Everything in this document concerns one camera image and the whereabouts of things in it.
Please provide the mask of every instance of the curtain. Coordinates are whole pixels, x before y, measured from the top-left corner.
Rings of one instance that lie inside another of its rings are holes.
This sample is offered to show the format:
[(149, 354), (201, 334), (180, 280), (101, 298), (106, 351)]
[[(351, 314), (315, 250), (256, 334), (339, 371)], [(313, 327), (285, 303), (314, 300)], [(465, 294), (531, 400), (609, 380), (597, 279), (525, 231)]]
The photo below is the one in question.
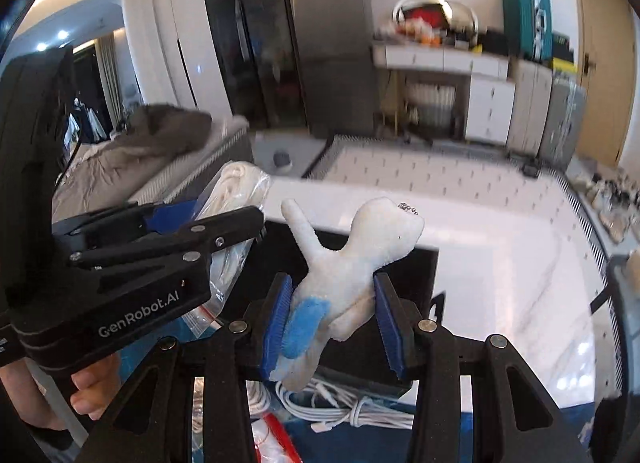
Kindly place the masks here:
[(116, 46), (113, 33), (100, 37), (95, 41), (95, 56), (98, 59), (100, 70), (100, 82), (104, 99), (107, 102), (107, 110), (113, 128), (118, 128), (122, 121), (122, 95), (118, 82), (118, 69), (116, 67)]

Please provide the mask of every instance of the black handle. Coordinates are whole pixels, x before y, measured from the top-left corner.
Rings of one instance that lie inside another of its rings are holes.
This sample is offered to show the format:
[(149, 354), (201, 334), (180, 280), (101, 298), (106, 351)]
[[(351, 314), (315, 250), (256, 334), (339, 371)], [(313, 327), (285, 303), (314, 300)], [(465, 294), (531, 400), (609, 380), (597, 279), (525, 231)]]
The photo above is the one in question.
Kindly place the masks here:
[(590, 69), (596, 69), (596, 62), (591, 62), (589, 60), (589, 54), (585, 53), (584, 54), (584, 74), (588, 75), (589, 74), (589, 70)]

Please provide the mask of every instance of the dark glass door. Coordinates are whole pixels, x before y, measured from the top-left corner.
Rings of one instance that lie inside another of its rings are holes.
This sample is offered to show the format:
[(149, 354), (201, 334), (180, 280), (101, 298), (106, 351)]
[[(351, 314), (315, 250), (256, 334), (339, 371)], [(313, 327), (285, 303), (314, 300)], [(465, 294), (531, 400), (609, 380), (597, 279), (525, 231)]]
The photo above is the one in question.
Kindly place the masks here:
[(268, 126), (256, 63), (246, 32), (242, 0), (205, 0), (220, 72), (234, 114), (252, 127)]
[(305, 126), (285, 0), (242, 0), (271, 126)]

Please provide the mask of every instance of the drawer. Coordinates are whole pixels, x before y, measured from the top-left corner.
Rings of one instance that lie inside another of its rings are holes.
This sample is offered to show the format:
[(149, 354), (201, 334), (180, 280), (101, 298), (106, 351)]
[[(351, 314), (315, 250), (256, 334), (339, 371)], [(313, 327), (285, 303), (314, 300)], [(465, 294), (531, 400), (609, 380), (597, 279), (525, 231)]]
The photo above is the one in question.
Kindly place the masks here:
[(515, 86), (511, 82), (471, 78), (465, 138), (505, 144)]
[(459, 71), (461, 73), (481, 74), (490, 77), (500, 77), (500, 59), (491, 56), (482, 56), (469, 51), (444, 50), (444, 70)]
[(387, 46), (386, 67), (442, 71), (443, 51), (428, 46)]

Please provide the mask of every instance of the mattress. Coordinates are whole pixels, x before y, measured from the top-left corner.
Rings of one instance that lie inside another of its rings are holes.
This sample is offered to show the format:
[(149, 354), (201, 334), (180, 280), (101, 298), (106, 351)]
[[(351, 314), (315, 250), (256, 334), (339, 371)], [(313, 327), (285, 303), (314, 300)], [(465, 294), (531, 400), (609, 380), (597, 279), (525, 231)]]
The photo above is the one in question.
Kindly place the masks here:
[(253, 160), (248, 128), (249, 124), (242, 116), (214, 120), (203, 148), (174, 159), (133, 194), (129, 201), (142, 205), (177, 203), (196, 198), (227, 161)]

